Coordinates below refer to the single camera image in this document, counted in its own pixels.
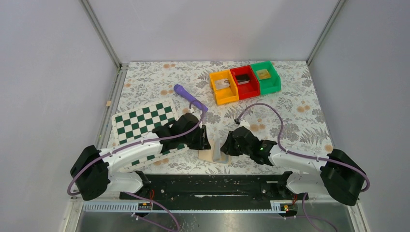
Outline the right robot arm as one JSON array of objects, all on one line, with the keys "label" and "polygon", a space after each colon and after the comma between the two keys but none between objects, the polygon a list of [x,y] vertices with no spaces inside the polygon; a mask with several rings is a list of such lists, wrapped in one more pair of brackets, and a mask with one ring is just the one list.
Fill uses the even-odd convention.
[{"label": "right robot arm", "polygon": [[275,141],[259,140],[243,126],[228,133],[220,150],[230,156],[248,155],[257,164],[294,169],[286,179],[290,192],[329,195],[344,205],[356,204],[366,181],[365,172],[342,150],[333,149],[326,158],[302,158]]}]

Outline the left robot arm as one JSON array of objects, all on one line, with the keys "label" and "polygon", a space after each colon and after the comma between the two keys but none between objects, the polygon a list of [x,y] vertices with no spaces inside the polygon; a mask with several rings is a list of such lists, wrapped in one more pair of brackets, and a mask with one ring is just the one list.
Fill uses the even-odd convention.
[{"label": "left robot arm", "polygon": [[142,177],[136,172],[125,173],[120,169],[136,160],[156,158],[180,145],[191,150],[210,150],[203,119],[186,113],[178,120],[155,126],[146,135],[117,147],[97,149],[94,145],[87,146],[70,169],[73,179],[67,193],[90,201],[107,192],[138,192],[145,183]]}]

